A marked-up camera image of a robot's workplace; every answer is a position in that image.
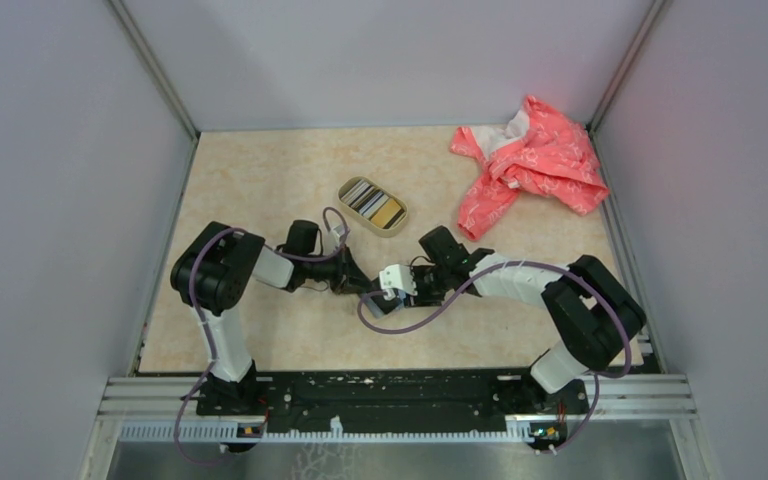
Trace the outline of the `beige tray of cards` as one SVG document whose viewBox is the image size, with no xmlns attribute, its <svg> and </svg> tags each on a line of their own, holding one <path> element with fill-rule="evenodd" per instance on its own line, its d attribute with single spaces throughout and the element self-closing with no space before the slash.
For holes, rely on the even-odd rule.
<svg viewBox="0 0 768 480">
<path fill-rule="evenodd" d="M 342 213 L 381 238 L 392 238 L 408 223 L 407 204 L 389 190 L 364 176 L 348 179 L 337 189 Z"/>
</svg>

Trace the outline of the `beige card holder wallet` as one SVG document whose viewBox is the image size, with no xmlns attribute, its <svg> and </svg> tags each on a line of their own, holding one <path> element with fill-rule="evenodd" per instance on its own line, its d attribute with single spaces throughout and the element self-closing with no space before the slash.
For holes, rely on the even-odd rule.
<svg viewBox="0 0 768 480">
<path fill-rule="evenodd" d="M 382 318 L 397 310 L 403 308 L 403 300 L 400 298 L 393 298 L 387 300 L 383 295 L 371 295 L 369 298 L 362 301 L 362 305 L 376 318 Z"/>
</svg>

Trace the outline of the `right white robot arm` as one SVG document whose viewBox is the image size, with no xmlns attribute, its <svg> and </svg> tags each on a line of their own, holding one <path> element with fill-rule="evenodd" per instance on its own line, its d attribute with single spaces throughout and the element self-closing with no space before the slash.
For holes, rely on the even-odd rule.
<svg viewBox="0 0 768 480">
<path fill-rule="evenodd" d="M 536 412 L 550 411 L 568 383 L 603 372 L 647 323 L 642 307 L 598 258 L 582 255 L 567 265 L 511 259 L 489 248 L 468 250 L 445 227 L 420 238 L 429 264 L 398 265 L 379 275 L 390 295 L 407 307 L 443 307 L 469 294 L 543 307 L 559 341 L 529 368 L 523 398 Z"/>
</svg>

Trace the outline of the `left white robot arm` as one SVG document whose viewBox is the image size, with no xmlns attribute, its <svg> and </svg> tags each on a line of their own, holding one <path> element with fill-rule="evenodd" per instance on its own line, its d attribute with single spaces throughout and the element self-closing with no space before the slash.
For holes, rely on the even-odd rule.
<svg viewBox="0 0 768 480">
<path fill-rule="evenodd" d="M 283 244 L 216 221 L 208 223 L 174 263 L 170 283 L 197 316 L 208 351 L 203 391 L 217 393 L 237 414 L 260 399 L 256 367 L 247 351 L 238 306 L 251 280 L 295 292 L 324 283 L 337 295 L 360 295 L 372 281 L 357 265 L 344 226 L 323 232 L 308 220 L 294 221 Z"/>
</svg>

